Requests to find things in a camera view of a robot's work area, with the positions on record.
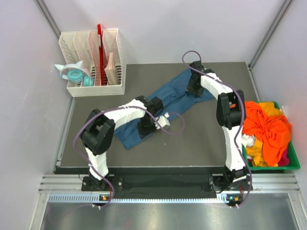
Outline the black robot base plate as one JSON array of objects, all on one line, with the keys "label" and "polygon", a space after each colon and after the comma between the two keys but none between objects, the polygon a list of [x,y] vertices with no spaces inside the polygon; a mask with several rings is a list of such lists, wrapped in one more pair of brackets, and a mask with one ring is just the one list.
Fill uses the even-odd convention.
[{"label": "black robot base plate", "polygon": [[225,167],[110,167],[105,181],[83,178],[81,191],[106,192],[115,198],[213,198],[218,192],[248,191],[250,178],[228,184]]}]

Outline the blue t shirt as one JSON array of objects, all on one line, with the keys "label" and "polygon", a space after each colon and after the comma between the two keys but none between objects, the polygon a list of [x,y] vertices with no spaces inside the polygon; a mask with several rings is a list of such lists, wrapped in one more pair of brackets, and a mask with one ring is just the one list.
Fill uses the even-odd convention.
[{"label": "blue t shirt", "polygon": [[[207,89],[203,91],[203,94],[200,97],[186,92],[186,87],[190,77],[190,69],[186,69],[148,96],[149,100],[154,97],[158,97],[162,100],[164,105],[162,113],[170,114],[170,117],[168,118],[169,121],[177,118],[175,113],[182,114],[189,110],[195,103],[206,102],[214,99],[214,96]],[[143,141],[137,129],[139,121],[139,119],[135,119],[117,128],[114,132],[114,135],[127,150]]]}]

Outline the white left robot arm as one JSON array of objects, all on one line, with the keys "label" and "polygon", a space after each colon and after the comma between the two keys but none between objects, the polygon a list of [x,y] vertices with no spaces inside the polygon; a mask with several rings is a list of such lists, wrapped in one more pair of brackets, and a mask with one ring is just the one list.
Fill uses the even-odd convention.
[{"label": "white left robot arm", "polygon": [[90,175],[92,184],[98,190],[107,188],[109,179],[106,164],[106,151],[109,149],[114,132],[118,138],[127,141],[126,148],[136,145],[137,141],[169,126],[169,113],[163,113],[162,100],[154,97],[148,100],[144,96],[134,98],[129,103],[122,105],[118,110],[111,110],[97,116],[100,110],[95,109],[90,113],[91,121],[81,133],[81,140],[90,161]]}]

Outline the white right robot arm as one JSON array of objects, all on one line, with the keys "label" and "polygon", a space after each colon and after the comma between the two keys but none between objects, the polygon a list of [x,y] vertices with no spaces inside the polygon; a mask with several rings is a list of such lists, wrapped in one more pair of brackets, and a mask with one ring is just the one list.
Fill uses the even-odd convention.
[{"label": "white right robot arm", "polygon": [[234,91],[216,76],[213,70],[203,67],[200,61],[189,64],[191,78],[186,91],[200,97],[207,89],[217,100],[216,119],[222,127],[226,145],[224,184],[234,190],[246,179],[248,170],[242,154],[242,124],[245,120],[244,94]]}]

